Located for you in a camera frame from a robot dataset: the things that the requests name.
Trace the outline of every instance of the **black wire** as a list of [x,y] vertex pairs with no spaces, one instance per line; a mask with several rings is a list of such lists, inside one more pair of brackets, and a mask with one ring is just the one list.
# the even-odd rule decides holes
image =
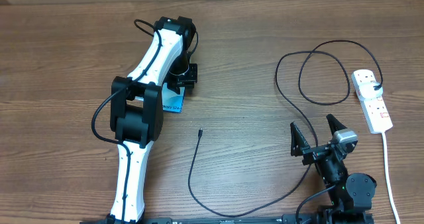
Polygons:
[[119,143],[119,145],[121,145],[122,147],[125,148],[125,151],[127,152],[127,173],[125,174],[125,182],[124,182],[124,192],[123,192],[123,196],[122,196],[122,217],[121,217],[121,223],[125,223],[125,206],[127,204],[127,185],[128,185],[128,177],[130,176],[130,164],[131,164],[131,154],[129,148],[124,145]]
[[147,30],[145,30],[144,28],[140,27],[137,23],[144,23],[145,25],[148,25],[150,28],[153,28],[153,26],[152,26],[150,23],[148,23],[148,22],[146,22],[146,21],[142,21],[141,19],[136,19],[136,20],[134,20],[134,25],[135,25],[138,29],[140,29],[141,31],[145,32],[146,34],[149,34],[150,36],[153,36],[153,34],[151,34],[150,32],[148,32],[148,31],[147,31]]
[[278,198],[278,199],[276,199],[276,200],[274,200],[274,201],[271,201],[270,203],[267,203],[267,204],[265,204],[265,205],[262,205],[262,206],[260,206],[260,207],[257,207],[257,208],[255,208],[255,209],[252,209],[252,210],[250,210],[250,211],[247,211],[247,212],[245,212],[245,213],[241,213],[241,214],[237,214],[237,215],[226,215],[226,214],[222,214],[222,213],[219,213],[219,212],[217,212],[217,211],[213,211],[212,209],[210,209],[210,208],[208,208],[207,206],[205,206],[203,203],[201,203],[195,196],[194,196],[194,194],[193,194],[193,192],[192,192],[192,190],[191,190],[191,185],[190,185],[190,180],[191,180],[191,172],[193,171],[193,166],[194,166],[194,162],[195,162],[195,159],[196,159],[196,155],[197,155],[197,149],[199,148],[199,143],[200,143],[200,138],[201,138],[201,136],[202,136],[202,130],[200,129],[199,130],[199,139],[197,140],[197,145],[196,145],[196,150],[194,151],[194,155],[193,155],[193,160],[191,161],[191,167],[190,167],[190,172],[189,172],[189,174],[188,174],[188,190],[190,191],[190,195],[192,196],[192,198],[194,199],[194,201],[196,201],[201,207],[203,207],[204,209],[206,209],[207,211],[210,211],[211,213],[214,213],[214,214],[216,214],[216,215],[219,215],[219,216],[221,216],[221,217],[242,217],[242,216],[244,216],[244,215],[247,215],[247,214],[250,214],[250,213],[252,213],[252,212],[254,212],[254,211],[258,211],[259,209],[262,209],[262,208],[265,208],[265,207],[269,207],[269,206],[271,206],[272,204],[275,204],[275,203],[277,203],[277,202],[279,202],[279,201],[281,201],[281,200],[283,200],[284,198],[286,198],[286,197],[288,197],[290,194],[292,194],[294,191],[296,191],[296,189],[300,186],[300,184],[302,183],[302,181],[305,179],[305,177],[306,177],[306,174],[307,174],[307,172],[309,171],[309,169],[310,169],[310,167],[311,167],[311,165],[309,165],[309,167],[307,168],[307,170],[306,170],[306,172],[303,174],[303,176],[302,176],[302,178],[300,179],[300,181],[297,183],[297,185],[291,190],[291,191],[289,191],[288,193],[286,193],[284,196],[282,196],[282,197],[280,197],[280,198]]
[[[360,46],[361,48],[363,48],[363,49],[365,49],[365,51],[367,51],[367,53],[371,56],[371,58],[373,59],[373,61],[376,63],[376,65],[377,65],[377,69],[378,69],[378,71],[379,71],[379,73],[380,73],[380,77],[381,77],[381,83],[380,83],[380,85],[377,85],[376,87],[375,87],[375,89],[379,89],[381,86],[382,86],[382,84],[383,84],[383,75],[382,75],[382,72],[381,72],[381,69],[380,69],[380,66],[379,66],[379,64],[378,64],[378,62],[377,62],[377,60],[375,59],[375,57],[374,57],[374,55],[371,53],[371,51],[369,51],[365,46],[363,46],[363,45],[361,45],[360,43],[358,43],[358,42],[354,42],[354,41],[350,41],[350,40],[331,40],[331,41],[327,41],[327,42],[323,42],[323,43],[321,43],[320,45],[318,45],[318,46],[316,46],[312,51],[300,51],[300,52],[292,52],[292,53],[289,53],[289,54],[286,54],[286,55],[284,55],[284,56],[282,56],[281,57],[281,59],[280,59],[280,61],[278,61],[278,64],[277,64],[277,67],[276,67],[276,73],[275,73],[275,83],[276,83],[276,86],[277,86],[277,88],[278,88],[278,91],[280,92],[280,94],[283,96],[283,98],[291,105],[291,106],[293,106],[301,115],[302,115],[302,117],[306,120],[306,122],[307,122],[307,124],[309,125],[309,128],[311,129],[311,132],[312,132],[312,135],[313,135],[313,138],[315,139],[315,146],[318,146],[318,137],[317,137],[317,133],[315,132],[315,129],[313,128],[313,126],[312,126],[312,124],[311,124],[311,122],[309,121],[309,119],[306,117],[306,115],[303,113],[303,111],[301,110],[301,109],[299,109],[299,107],[297,107],[292,101],[290,101],[285,95],[284,95],[284,93],[281,91],[281,89],[280,89],[280,86],[278,85],[278,68],[280,67],[280,64],[281,64],[281,62],[282,62],[282,60],[284,59],[284,58],[286,58],[286,57],[288,57],[288,56],[291,56],[291,55],[296,55],[296,54],[306,54],[306,53],[308,53],[309,55],[308,55],[308,57],[305,59],[305,61],[303,62],[303,64],[302,64],[302,67],[301,67],[301,70],[300,70],[300,73],[299,73],[299,81],[298,81],[298,83],[297,83],[297,85],[298,85],[298,87],[299,87],[299,91],[300,91],[300,94],[302,94],[302,96],[306,99],[306,100],[308,100],[309,102],[312,102],[312,103],[314,103],[314,104],[317,104],[317,105],[336,105],[336,104],[339,104],[339,103],[342,103],[342,102],[344,102],[348,97],[349,97],[349,95],[350,95],[350,83],[349,83],[349,77],[348,77],[348,75],[347,75],[347,72],[346,72],[346,70],[345,70],[345,67],[342,65],[342,63],[340,62],[340,60],[338,59],[338,58],[336,58],[334,55],[332,55],[332,54],[329,54],[328,52],[322,52],[322,51],[316,51],[316,49],[318,48],[318,47],[320,47],[320,46],[322,46],[322,45],[324,45],[324,44],[328,44],[328,43],[332,43],[332,42],[349,42],[349,43],[353,43],[353,44],[356,44],[356,45],[358,45],[358,46]],[[314,54],[314,53],[317,53],[317,54],[324,54],[324,55],[327,55],[327,56],[330,56],[330,57],[332,57],[332,58],[334,58],[336,61],[337,61],[337,63],[339,64],[339,66],[342,68],[342,71],[343,71],[343,73],[344,73],[344,76],[345,76],[345,78],[346,78],[346,82],[347,82],[347,93],[346,93],[346,96],[343,98],[343,99],[341,99],[340,101],[336,101],[336,102],[330,102],[330,103],[323,103],[323,102],[317,102],[317,101],[314,101],[314,100],[312,100],[312,99],[310,99],[310,98],[308,98],[303,92],[302,92],[302,89],[301,89],[301,75],[302,75],[302,71],[303,71],[303,68],[304,68],[304,66],[305,66],[305,64],[306,64],[306,62],[308,61],[308,59],[310,59],[310,57],[311,57],[311,55],[312,54]],[[283,200],[284,198],[286,198],[286,197],[288,197],[290,194],[292,194],[294,191],[296,191],[296,189],[300,186],[300,184],[302,183],[302,181],[305,179],[305,177],[306,177],[306,174],[308,173],[308,171],[309,171],[309,169],[311,168],[311,165],[309,165],[308,167],[307,167],[307,169],[306,169],[306,171],[305,171],[305,173],[303,174],[303,176],[302,176],[302,178],[300,179],[300,181],[296,184],[296,186],[291,190],[291,191],[289,191],[287,194],[285,194],[284,196],[282,196],[282,197],[280,197],[280,198],[278,198],[278,199],[276,199],[276,200],[274,200],[274,201],[272,201],[272,202],[270,202],[270,203],[267,203],[267,204],[265,204],[265,205],[262,205],[262,206],[260,206],[260,207],[257,207],[257,208],[255,208],[255,209],[252,209],[252,210],[250,210],[250,211],[247,211],[247,212],[245,212],[245,213],[241,213],[241,214],[238,214],[238,215],[225,215],[225,214],[222,214],[222,213],[219,213],[219,212],[216,212],[216,211],[213,211],[212,209],[210,209],[210,208],[208,208],[207,206],[205,206],[204,204],[202,204],[195,196],[194,196],[194,194],[193,194],[193,192],[192,192],[192,190],[191,190],[191,185],[190,185],[190,180],[191,180],[191,173],[192,173],[192,170],[193,170],[193,165],[194,165],[194,162],[195,162],[195,158],[196,158],[196,155],[197,155],[197,149],[199,148],[199,143],[200,143],[200,138],[201,138],[201,131],[199,130],[199,140],[197,141],[197,145],[196,145],[196,149],[195,149],[195,152],[194,152],[194,155],[193,155],[193,160],[191,161],[191,167],[190,167],[190,171],[189,171],[189,176],[188,176],[188,189],[189,189],[189,192],[190,192],[190,195],[192,196],[192,198],[201,206],[201,207],[203,207],[203,208],[205,208],[207,211],[210,211],[211,213],[214,213],[214,214],[216,214],[216,215],[219,215],[219,216],[221,216],[221,217],[241,217],[241,216],[243,216],[243,215],[247,215],[247,214],[250,214],[250,213],[252,213],[252,212],[254,212],[254,211],[258,211],[259,209],[262,209],[262,208],[265,208],[265,207],[268,207],[268,206],[270,206],[270,205],[272,205],[272,204],[275,204],[275,203],[277,203],[277,202],[279,202],[279,201],[281,201],[281,200]]]
[[332,190],[332,189],[333,189],[333,188],[335,188],[335,187],[336,187],[336,185],[333,185],[333,186],[331,186],[330,188],[326,188],[326,189],[324,189],[324,190],[322,190],[322,191],[320,191],[320,192],[317,192],[316,194],[313,194],[312,196],[308,197],[308,198],[307,198],[307,199],[305,199],[303,202],[301,202],[301,203],[299,204],[299,207],[297,207],[297,210],[296,210],[296,223],[297,223],[297,224],[300,224],[300,220],[299,220],[299,212],[300,212],[300,209],[303,207],[303,205],[305,205],[305,203],[307,203],[307,202],[311,201],[312,199],[314,199],[314,198],[318,197],[318,196],[319,196],[319,195],[321,195],[321,194],[324,194],[324,193],[326,193],[326,192],[328,192],[328,191]]
[[188,56],[188,58],[187,58],[188,59],[188,62],[190,62],[191,55],[193,55],[193,53],[196,51],[197,43],[198,42],[199,42],[199,34],[196,31],[196,44],[194,45],[193,50],[191,52],[188,52],[188,54],[187,54],[187,56]]
[[365,50],[365,51],[366,51],[366,52],[367,52],[367,53],[371,56],[371,58],[373,59],[373,61],[376,63],[376,66],[377,66],[378,72],[380,73],[380,79],[381,79],[380,85],[376,85],[376,86],[374,86],[374,89],[375,89],[375,90],[378,90],[378,89],[380,89],[380,88],[383,86],[383,74],[382,74],[382,70],[380,69],[380,65],[378,65],[377,59],[374,57],[374,55],[371,53],[371,51],[369,51],[369,49],[367,49],[364,45],[360,44],[359,42],[355,42],[355,41],[351,41],[351,40],[343,40],[343,39],[340,39],[340,40],[330,40],[330,41],[323,42],[323,43],[319,44],[318,46],[316,46],[316,47],[315,47],[315,48],[314,48],[314,49],[313,49],[313,50],[309,53],[309,55],[307,56],[307,58],[306,58],[306,59],[305,59],[305,61],[303,62],[302,67],[300,68],[298,86],[299,86],[300,94],[302,94],[302,96],[303,96],[306,100],[308,100],[308,101],[310,101],[310,102],[314,103],[314,101],[312,101],[312,100],[310,100],[308,97],[306,97],[306,95],[305,95],[305,94],[303,94],[302,90],[300,89],[300,77],[301,77],[301,75],[302,75],[303,67],[305,66],[306,62],[310,59],[310,57],[312,56],[312,53],[314,53],[314,52],[316,51],[316,49],[317,49],[317,48],[319,48],[320,46],[322,46],[322,45],[324,45],[324,44],[329,44],[329,43],[332,43],[332,42],[348,42],[348,43],[356,44],[356,45],[358,45],[359,47],[363,48],[363,49],[364,49],[364,50]]
[[137,25],[138,22],[144,23],[145,25],[148,25],[150,28],[153,28],[153,31],[154,32],[156,32],[156,34],[158,35],[158,40],[159,40],[158,49],[154,53],[151,61],[147,65],[147,67],[141,72],[141,75],[139,75],[139,77],[137,77],[136,79],[134,79],[132,82],[130,82],[129,84],[127,84],[125,87],[121,88],[120,90],[116,91],[114,94],[110,95],[104,102],[102,102],[102,104],[95,111],[95,113],[93,115],[93,118],[91,119],[91,131],[93,131],[93,134],[98,139],[103,140],[105,142],[110,142],[110,143],[113,143],[113,144],[121,145],[122,147],[125,148],[125,151],[127,152],[127,157],[128,157],[128,160],[127,160],[127,172],[125,174],[124,192],[123,192],[123,197],[122,197],[122,199],[123,199],[123,205],[122,205],[121,223],[124,223],[125,222],[125,206],[126,206],[126,202],[127,202],[127,185],[128,185],[128,178],[129,178],[129,173],[130,173],[131,153],[130,153],[130,150],[128,149],[128,147],[126,145],[124,145],[122,142],[120,142],[118,140],[108,139],[108,138],[105,138],[105,137],[102,137],[101,135],[99,135],[99,133],[95,129],[95,121],[96,121],[96,118],[99,115],[100,111],[104,108],[104,106],[106,106],[106,104],[108,102],[110,102],[110,100],[112,100],[112,98],[114,98],[118,93],[120,93],[124,89],[128,88],[130,85],[135,84],[136,82],[138,82],[144,75],[146,75],[147,71],[152,66],[153,62],[155,61],[156,57],[159,54],[160,48],[162,47],[162,37],[160,36],[160,33],[150,23],[148,23],[146,21],[142,21],[140,19],[134,20],[135,26],[137,28],[139,28],[140,30],[142,30],[143,32],[145,32],[146,34],[149,34],[150,36],[153,36],[153,34],[149,33],[148,31],[144,30],[143,28],[139,27]]

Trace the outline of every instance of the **wooden desk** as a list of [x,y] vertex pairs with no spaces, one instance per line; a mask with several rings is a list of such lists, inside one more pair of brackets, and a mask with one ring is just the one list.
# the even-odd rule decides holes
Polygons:
[[[394,123],[387,133],[394,199],[403,223],[424,222],[424,0],[255,0],[0,7],[0,223],[78,223],[109,213],[117,148],[91,134],[91,116],[113,78],[132,71],[150,45],[132,21],[178,15],[192,18],[199,31],[193,57],[199,82],[181,115],[165,114],[148,161],[147,217],[216,217],[187,189],[200,127],[205,131],[192,187],[205,205],[240,213],[292,189],[305,167],[290,156],[289,124],[296,121],[313,140],[276,90],[277,61],[345,38],[363,43],[381,63]],[[337,56],[349,75],[361,68],[377,74],[355,45],[323,50]],[[369,133],[353,90],[344,103],[330,107],[300,96],[304,58],[284,62],[282,89],[310,117],[321,144],[331,137],[328,113],[358,133],[358,147],[345,164],[349,172],[377,180],[372,213],[377,223],[393,223],[381,136]],[[302,86],[313,99],[334,101],[346,93],[344,79],[331,58],[316,55]],[[108,112],[97,127],[111,137]],[[321,189],[311,170],[295,193],[250,216],[293,213]],[[326,201],[312,201],[302,212]]]

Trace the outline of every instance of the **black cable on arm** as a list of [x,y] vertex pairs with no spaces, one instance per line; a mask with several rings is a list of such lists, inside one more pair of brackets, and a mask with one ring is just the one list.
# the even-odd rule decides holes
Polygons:
[[127,152],[127,171],[125,173],[125,182],[124,182],[124,192],[122,196],[122,217],[121,217],[121,223],[125,222],[125,206],[127,204],[127,186],[128,186],[128,178],[130,176],[130,164],[131,164],[131,154],[130,149],[124,145],[123,143],[119,143],[122,147],[124,147],[125,151]]
[[299,220],[299,212],[300,212],[300,209],[303,207],[303,205],[305,205],[305,203],[307,203],[307,202],[311,201],[312,199],[314,199],[314,198],[318,197],[318,196],[319,196],[319,195],[321,195],[321,194],[325,194],[326,192],[328,192],[328,191],[332,190],[332,189],[333,189],[333,188],[335,188],[335,187],[336,187],[336,185],[333,185],[333,186],[331,186],[330,188],[326,188],[326,189],[324,189],[323,191],[317,192],[316,194],[313,194],[312,196],[308,197],[308,198],[307,198],[307,199],[305,199],[303,202],[301,202],[301,203],[300,203],[300,205],[299,205],[299,207],[297,207],[297,210],[296,210],[296,223],[297,223],[297,224],[300,224],[300,220]]
[[199,43],[199,34],[196,31],[196,44],[194,45],[193,50],[191,52],[188,52],[188,54],[187,54],[187,56],[188,56],[188,62],[190,62],[191,55],[193,55],[193,53],[196,51],[197,43]]

